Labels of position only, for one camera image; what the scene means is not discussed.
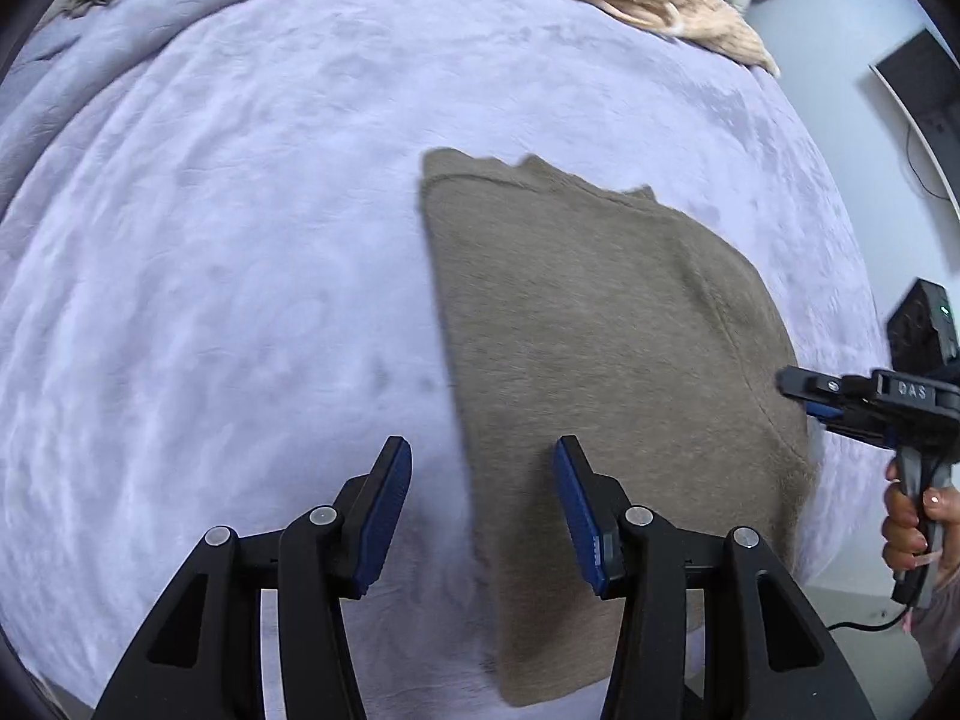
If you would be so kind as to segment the right hand painted nails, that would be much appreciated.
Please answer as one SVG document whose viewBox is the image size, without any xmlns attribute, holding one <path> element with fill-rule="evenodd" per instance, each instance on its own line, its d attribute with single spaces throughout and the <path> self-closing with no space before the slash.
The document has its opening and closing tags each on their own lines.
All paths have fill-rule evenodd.
<svg viewBox="0 0 960 720">
<path fill-rule="evenodd" d="M 900 491 L 900 475 L 895 463 L 885 472 L 889 482 L 884 494 L 887 516 L 882 523 L 884 561 L 895 572 L 908 572 L 929 566 L 932 551 L 928 539 L 919 530 L 916 505 Z M 960 525 L 960 496 L 953 486 L 928 489 L 923 496 L 926 517 L 942 527 L 942 550 L 937 558 L 937 585 L 949 582 L 958 571 L 958 525 Z"/>
</svg>

